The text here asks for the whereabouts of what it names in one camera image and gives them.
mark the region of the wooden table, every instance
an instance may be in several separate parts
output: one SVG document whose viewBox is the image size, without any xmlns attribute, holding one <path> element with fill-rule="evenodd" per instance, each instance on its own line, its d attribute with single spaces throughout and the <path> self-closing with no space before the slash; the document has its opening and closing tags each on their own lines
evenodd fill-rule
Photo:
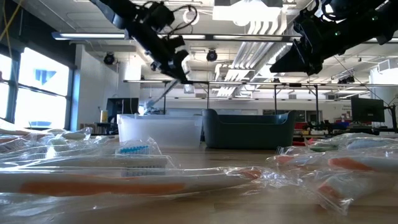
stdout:
<svg viewBox="0 0 398 224">
<path fill-rule="evenodd" d="M 218 166 L 261 166 L 274 151 L 163 149 L 187 169 Z M 209 224 L 324 224 L 397 223 L 398 195 L 384 192 L 359 200 L 347 217 L 330 213 L 308 198 L 301 189 L 263 188 L 249 185 L 182 198 L 155 200 L 140 205 L 48 217 L 37 223 L 209 223 Z"/>
</svg>

